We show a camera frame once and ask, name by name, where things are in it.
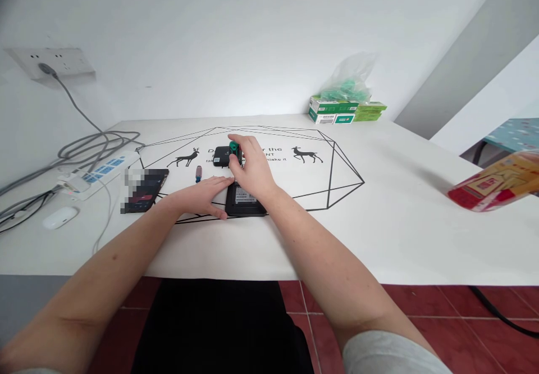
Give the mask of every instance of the deer illustration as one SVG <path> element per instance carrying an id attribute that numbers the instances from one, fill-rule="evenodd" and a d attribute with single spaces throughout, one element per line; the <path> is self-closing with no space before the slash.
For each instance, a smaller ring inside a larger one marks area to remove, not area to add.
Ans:
<path id="1" fill-rule="evenodd" d="M 178 163 L 180 163 L 180 161 L 183 161 L 183 160 L 186 160 L 187 163 L 185 164 L 185 167 L 188 167 L 189 164 L 191 163 L 191 161 L 196 158 L 199 154 L 198 150 L 200 148 L 193 148 L 193 153 L 187 157 L 177 157 L 174 161 L 172 161 L 171 163 L 169 163 L 167 165 L 167 167 L 169 167 L 170 165 L 172 165 L 174 162 L 176 162 L 176 167 L 178 166 Z"/>
<path id="2" fill-rule="evenodd" d="M 301 148 L 301 147 L 292 148 L 294 150 L 294 153 L 295 153 L 294 158 L 299 159 L 298 156 L 301 156 L 303 163 L 305 163 L 305 159 L 303 159 L 303 157 L 304 156 L 310 156 L 311 158 L 313 158 L 313 163 L 316 162 L 317 158 L 320 159 L 320 162 L 324 163 L 324 161 L 316 155 L 317 152 L 301 152 L 301 151 L 298 151 L 298 148 Z"/>

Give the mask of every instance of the label sticker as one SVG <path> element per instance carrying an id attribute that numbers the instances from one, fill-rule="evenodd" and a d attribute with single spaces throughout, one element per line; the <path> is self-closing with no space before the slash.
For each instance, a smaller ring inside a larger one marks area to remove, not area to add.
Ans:
<path id="1" fill-rule="evenodd" d="M 257 199 L 242 188 L 236 189 L 236 203 L 255 203 Z"/>

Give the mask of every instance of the black device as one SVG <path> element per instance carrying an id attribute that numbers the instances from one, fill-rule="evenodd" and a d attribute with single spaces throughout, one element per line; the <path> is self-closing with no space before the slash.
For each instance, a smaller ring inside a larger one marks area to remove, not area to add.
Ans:
<path id="1" fill-rule="evenodd" d="M 148 211 L 155 203 L 167 176 L 168 169 L 146 169 L 144 180 L 136 187 L 122 211 L 124 213 Z"/>
<path id="2" fill-rule="evenodd" d="M 238 155 L 237 155 L 237 158 L 240 160 L 241 162 L 241 149 L 238 149 Z M 232 153 L 232 150 L 230 149 L 229 146 L 226 146 L 226 147 L 217 147 L 215 149 L 215 152 L 213 153 L 213 165 L 214 166 L 221 166 L 221 167 L 225 167 L 225 166 L 228 166 L 229 165 L 229 161 L 230 161 L 230 154 Z"/>
<path id="3" fill-rule="evenodd" d="M 231 217 L 264 217 L 264 206 L 247 193 L 238 182 L 231 184 L 226 191 L 225 211 Z"/>

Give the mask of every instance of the red tile floor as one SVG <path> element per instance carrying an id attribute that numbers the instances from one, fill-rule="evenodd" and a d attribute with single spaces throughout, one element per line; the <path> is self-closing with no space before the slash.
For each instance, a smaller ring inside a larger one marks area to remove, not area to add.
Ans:
<path id="1" fill-rule="evenodd" d="M 144 277 L 110 323 L 89 373 L 129 373 L 160 279 Z M 286 310 L 305 333 L 317 374 L 344 373 L 326 317 L 304 284 L 281 281 Z M 539 372 L 539 340 L 494 318 L 466 286 L 384 285 L 455 374 Z M 498 310 L 539 331 L 538 287 L 480 287 Z"/>

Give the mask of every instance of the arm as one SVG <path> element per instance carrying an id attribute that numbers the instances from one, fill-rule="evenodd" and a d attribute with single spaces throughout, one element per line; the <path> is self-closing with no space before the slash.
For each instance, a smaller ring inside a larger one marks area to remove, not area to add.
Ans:
<path id="1" fill-rule="evenodd" d="M 234 180 L 212 177 L 159 201 L 91 257 L 0 353 L 0 372 L 84 373 L 108 322 L 185 212 L 226 213 L 212 199 Z"/>
<path id="2" fill-rule="evenodd" d="M 436 354 L 365 265 L 275 184 L 256 138 L 229 138 L 241 145 L 246 158 L 242 169 L 231 156 L 230 169 L 241 187 L 258 198 L 272 217 L 296 272 L 330 320 L 341 351 L 354 335 L 383 330 Z"/>

